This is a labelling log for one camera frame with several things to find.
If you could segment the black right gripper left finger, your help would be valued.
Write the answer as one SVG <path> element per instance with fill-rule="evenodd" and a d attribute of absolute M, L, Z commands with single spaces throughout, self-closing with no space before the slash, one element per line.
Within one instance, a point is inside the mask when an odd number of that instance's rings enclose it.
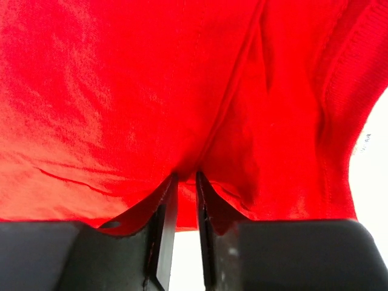
<path fill-rule="evenodd" d="M 2 222 L 2 290 L 167 290 L 178 177 L 93 228 L 76 221 Z"/>

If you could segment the red t shirt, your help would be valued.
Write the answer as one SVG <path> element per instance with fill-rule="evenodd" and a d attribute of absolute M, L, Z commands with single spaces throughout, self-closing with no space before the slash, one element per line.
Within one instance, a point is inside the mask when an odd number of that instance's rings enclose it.
<path fill-rule="evenodd" d="M 1 220 L 138 229 L 179 177 L 255 221 L 354 219 L 386 1 L 2 1 Z"/>

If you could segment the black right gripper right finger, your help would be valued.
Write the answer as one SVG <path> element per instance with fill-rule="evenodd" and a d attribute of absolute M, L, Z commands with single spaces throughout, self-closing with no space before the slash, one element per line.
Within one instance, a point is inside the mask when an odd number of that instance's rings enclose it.
<path fill-rule="evenodd" d="M 196 175 L 207 290 L 386 290 L 387 267 L 360 223 L 252 221 Z"/>

